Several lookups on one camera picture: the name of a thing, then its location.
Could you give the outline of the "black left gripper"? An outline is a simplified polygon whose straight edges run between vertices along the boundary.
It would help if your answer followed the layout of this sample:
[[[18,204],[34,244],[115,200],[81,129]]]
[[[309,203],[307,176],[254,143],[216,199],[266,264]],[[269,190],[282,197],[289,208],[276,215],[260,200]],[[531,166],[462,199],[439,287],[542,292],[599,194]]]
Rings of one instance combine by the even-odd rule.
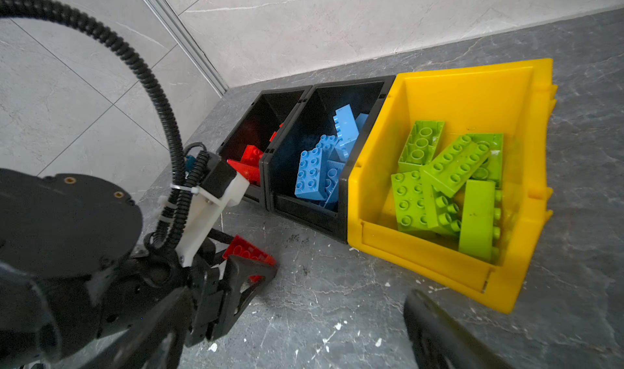
[[[230,245],[234,237],[211,229],[207,237]],[[220,283],[220,269],[224,265]],[[192,320],[185,346],[216,341],[227,335],[254,297],[276,277],[277,266],[231,255],[227,262],[221,252],[205,259],[196,255],[188,280],[193,298]]]

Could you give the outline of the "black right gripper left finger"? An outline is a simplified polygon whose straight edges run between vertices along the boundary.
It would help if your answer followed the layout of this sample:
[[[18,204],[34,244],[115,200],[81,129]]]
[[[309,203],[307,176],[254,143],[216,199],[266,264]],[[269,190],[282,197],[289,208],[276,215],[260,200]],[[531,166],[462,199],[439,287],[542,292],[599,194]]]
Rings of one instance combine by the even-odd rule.
[[[192,320],[187,288],[173,290],[84,368],[177,368]]]

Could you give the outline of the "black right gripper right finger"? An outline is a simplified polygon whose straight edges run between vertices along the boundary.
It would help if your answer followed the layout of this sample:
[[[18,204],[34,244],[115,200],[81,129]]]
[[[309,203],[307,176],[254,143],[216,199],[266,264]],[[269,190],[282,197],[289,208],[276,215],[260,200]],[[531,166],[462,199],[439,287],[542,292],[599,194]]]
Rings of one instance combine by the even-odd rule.
[[[420,368],[511,367],[417,289],[407,295],[403,315]]]

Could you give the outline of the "red lego plate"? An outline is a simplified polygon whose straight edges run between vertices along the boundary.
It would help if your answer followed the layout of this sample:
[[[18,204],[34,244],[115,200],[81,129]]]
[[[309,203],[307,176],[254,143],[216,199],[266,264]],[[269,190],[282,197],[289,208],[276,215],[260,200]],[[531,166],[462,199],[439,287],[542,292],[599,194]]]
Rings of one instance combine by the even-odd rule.
[[[229,244],[229,246],[226,250],[219,252],[219,255],[215,255],[216,256],[215,259],[217,261],[227,263],[228,257],[230,257],[231,255],[234,255],[239,258],[246,258],[246,259],[250,259],[253,261],[267,264],[272,267],[273,271],[276,272],[277,270],[276,260],[273,257],[271,257],[271,255],[260,250],[260,248],[256,247],[250,242],[247,242],[244,238],[240,236],[232,237],[229,235],[225,235],[224,238],[227,239],[226,242]],[[224,279],[227,281],[228,286],[230,286],[230,288],[233,289],[233,287],[239,282],[241,283],[240,286],[242,286],[243,283],[242,283],[242,280],[240,280],[239,278],[240,276],[234,276],[234,274],[228,271],[229,270],[228,268],[229,266],[226,267],[226,271],[224,273]],[[275,278],[275,274],[276,273],[268,277],[249,276],[249,279],[247,282],[250,282],[251,284],[256,284],[259,281],[272,281],[273,278]]]

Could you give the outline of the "red arch lego piece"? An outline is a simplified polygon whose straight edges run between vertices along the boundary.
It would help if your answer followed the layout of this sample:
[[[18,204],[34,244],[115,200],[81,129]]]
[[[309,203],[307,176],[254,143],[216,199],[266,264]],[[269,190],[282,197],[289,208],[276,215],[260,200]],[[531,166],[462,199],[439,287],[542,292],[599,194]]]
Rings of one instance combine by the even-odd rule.
[[[259,168],[260,161],[264,155],[264,152],[254,145],[247,145],[240,162],[247,166],[255,166]]]

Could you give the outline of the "blue long lego brick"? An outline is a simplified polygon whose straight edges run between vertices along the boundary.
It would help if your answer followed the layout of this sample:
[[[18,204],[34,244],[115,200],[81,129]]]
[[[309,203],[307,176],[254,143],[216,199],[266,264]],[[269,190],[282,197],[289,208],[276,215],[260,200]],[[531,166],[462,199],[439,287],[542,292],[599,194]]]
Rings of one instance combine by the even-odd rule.
[[[321,147],[302,151],[294,190],[296,197],[312,201],[323,201],[328,198],[326,191],[327,162],[327,151]]]

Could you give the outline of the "blue square lego brick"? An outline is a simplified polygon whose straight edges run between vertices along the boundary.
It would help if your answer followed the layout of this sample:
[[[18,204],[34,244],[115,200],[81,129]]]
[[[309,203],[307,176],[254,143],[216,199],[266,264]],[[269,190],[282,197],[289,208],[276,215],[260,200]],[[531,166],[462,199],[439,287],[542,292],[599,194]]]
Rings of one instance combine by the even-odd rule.
[[[336,148],[337,137],[335,135],[322,135],[320,140],[316,144],[319,150],[322,150],[324,154],[330,156]]]

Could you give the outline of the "green long lego brick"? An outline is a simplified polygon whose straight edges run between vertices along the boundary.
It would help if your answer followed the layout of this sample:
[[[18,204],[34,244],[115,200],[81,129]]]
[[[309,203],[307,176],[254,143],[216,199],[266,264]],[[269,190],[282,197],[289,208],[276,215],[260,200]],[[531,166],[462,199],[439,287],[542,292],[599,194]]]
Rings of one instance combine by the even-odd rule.
[[[421,171],[423,180],[452,198],[491,155],[490,148],[463,135],[447,146]]]

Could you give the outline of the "red long lego brick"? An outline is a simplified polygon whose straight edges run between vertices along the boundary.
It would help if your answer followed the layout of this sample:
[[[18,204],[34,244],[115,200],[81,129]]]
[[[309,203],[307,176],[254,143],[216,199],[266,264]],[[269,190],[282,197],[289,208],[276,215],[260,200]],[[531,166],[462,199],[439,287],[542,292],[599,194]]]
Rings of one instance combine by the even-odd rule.
[[[251,185],[260,186],[261,177],[258,165],[249,165],[229,159],[227,163],[241,174]]]

